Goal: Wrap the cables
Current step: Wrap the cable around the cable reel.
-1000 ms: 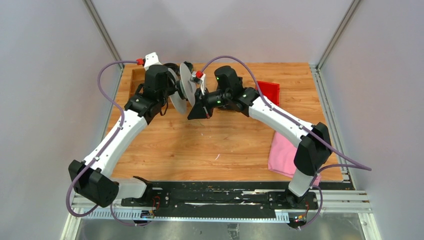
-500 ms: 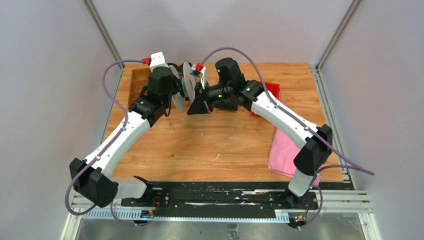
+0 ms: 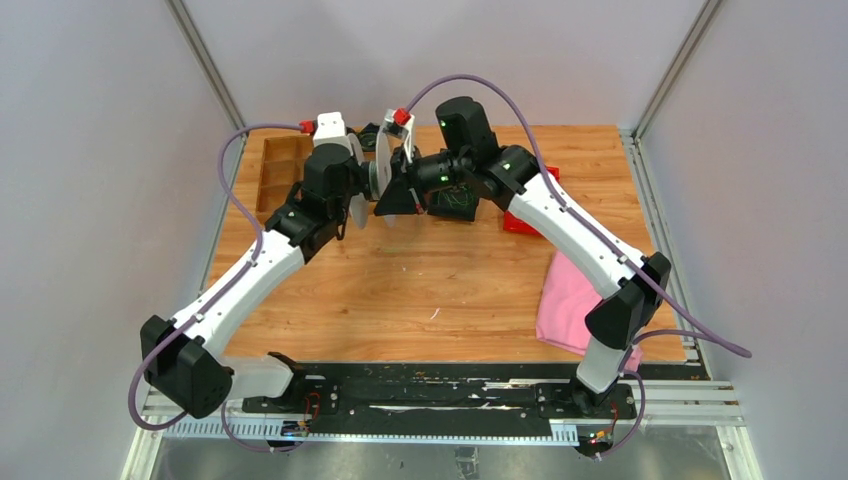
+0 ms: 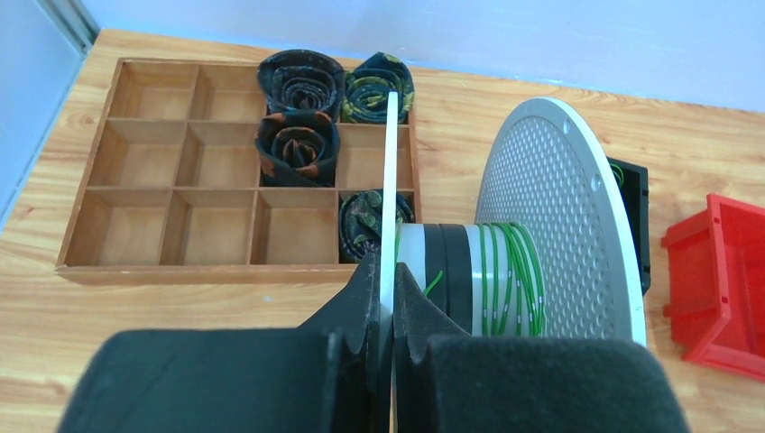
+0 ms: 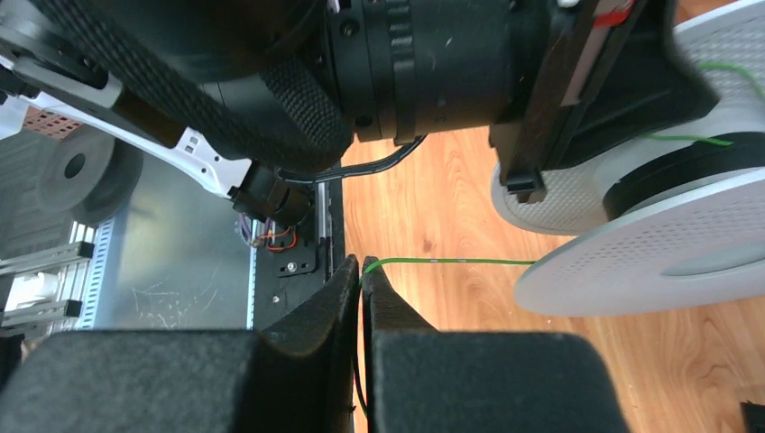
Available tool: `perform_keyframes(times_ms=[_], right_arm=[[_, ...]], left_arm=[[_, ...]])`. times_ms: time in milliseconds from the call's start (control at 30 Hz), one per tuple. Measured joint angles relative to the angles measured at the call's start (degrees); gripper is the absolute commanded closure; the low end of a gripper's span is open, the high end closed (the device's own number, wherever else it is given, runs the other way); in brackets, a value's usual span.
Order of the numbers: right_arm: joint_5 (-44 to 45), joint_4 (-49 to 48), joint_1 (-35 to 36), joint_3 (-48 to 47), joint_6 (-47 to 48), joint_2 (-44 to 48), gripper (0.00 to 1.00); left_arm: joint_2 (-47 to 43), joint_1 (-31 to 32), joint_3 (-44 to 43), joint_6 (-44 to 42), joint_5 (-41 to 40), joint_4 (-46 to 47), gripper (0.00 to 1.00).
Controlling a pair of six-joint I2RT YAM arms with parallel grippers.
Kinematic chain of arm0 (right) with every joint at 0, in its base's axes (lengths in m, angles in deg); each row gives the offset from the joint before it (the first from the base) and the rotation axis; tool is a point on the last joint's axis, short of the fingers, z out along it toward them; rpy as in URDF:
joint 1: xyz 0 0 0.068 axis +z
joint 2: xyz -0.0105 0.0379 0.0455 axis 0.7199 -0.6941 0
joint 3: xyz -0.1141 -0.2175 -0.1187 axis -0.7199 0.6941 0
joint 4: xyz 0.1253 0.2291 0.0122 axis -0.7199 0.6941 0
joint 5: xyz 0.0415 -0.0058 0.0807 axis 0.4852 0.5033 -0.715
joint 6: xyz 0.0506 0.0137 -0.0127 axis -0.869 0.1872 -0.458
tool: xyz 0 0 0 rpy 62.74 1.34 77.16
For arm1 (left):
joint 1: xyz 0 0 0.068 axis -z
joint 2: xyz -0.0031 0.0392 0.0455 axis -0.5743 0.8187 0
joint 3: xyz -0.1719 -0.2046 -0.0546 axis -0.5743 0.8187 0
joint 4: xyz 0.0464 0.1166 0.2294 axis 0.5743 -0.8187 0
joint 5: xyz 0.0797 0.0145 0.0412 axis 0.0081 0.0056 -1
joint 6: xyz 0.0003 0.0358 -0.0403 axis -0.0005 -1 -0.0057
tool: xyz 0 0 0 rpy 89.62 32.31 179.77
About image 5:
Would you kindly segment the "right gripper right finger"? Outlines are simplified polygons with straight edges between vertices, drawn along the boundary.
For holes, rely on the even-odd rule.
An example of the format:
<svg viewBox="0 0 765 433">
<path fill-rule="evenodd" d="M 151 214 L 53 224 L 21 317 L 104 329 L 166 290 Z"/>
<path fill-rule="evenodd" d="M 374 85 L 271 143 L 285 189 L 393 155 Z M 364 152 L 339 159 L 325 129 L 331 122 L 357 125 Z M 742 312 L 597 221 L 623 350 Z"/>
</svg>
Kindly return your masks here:
<svg viewBox="0 0 765 433">
<path fill-rule="evenodd" d="M 364 260 L 365 415 L 372 432 L 624 432 L 611 375 L 581 336 L 439 331 Z"/>
</svg>

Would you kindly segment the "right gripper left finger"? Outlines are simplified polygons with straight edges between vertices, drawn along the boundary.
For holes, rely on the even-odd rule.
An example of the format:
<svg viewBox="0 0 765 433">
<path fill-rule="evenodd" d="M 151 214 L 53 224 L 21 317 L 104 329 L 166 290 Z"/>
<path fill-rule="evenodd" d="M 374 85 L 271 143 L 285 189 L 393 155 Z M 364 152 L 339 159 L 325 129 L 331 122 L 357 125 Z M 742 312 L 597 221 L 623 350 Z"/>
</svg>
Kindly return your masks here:
<svg viewBox="0 0 765 433">
<path fill-rule="evenodd" d="M 1 392 L 4 432 L 347 432 L 359 263 L 264 330 L 47 338 Z"/>
</svg>

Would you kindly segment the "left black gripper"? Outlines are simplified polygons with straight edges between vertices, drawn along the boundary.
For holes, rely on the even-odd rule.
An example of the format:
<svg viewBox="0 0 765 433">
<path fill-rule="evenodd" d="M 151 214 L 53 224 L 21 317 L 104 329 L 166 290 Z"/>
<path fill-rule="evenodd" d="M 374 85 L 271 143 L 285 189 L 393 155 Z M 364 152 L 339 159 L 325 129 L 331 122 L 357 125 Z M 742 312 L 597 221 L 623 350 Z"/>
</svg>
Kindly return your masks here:
<svg viewBox="0 0 765 433">
<path fill-rule="evenodd" d="M 521 2 L 510 24 L 514 95 L 489 129 L 503 192 L 540 202 L 548 160 L 571 168 L 718 104 L 676 43 L 676 10 L 675 1 Z"/>
</svg>

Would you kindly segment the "grey filament spool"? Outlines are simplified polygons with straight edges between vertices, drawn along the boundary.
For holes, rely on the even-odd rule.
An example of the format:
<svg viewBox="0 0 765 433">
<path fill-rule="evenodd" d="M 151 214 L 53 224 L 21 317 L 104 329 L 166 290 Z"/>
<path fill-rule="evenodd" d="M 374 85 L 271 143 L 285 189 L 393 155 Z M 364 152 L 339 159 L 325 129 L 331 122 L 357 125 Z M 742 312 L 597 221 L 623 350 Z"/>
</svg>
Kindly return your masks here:
<svg viewBox="0 0 765 433">
<path fill-rule="evenodd" d="M 541 172 L 547 194 L 490 194 L 521 229 L 568 242 L 516 284 L 526 310 L 618 316 L 764 292 L 764 4 L 675 23 L 678 47 L 720 97 L 704 117 Z"/>
</svg>

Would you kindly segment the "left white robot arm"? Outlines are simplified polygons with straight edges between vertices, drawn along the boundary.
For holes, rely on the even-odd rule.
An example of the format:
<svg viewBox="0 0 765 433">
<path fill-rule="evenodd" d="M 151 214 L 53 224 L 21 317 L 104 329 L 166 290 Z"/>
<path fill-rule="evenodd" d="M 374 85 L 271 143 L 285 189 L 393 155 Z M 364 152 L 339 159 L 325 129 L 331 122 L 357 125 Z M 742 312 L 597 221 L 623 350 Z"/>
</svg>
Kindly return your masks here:
<svg viewBox="0 0 765 433">
<path fill-rule="evenodd" d="M 244 160 L 236 210 L 294 226 L 309 186 L 485 126 L 503 191 L 719 101 L 672 1 L 4 1 L 1 89 L 156 150 Z"/>
</svg>

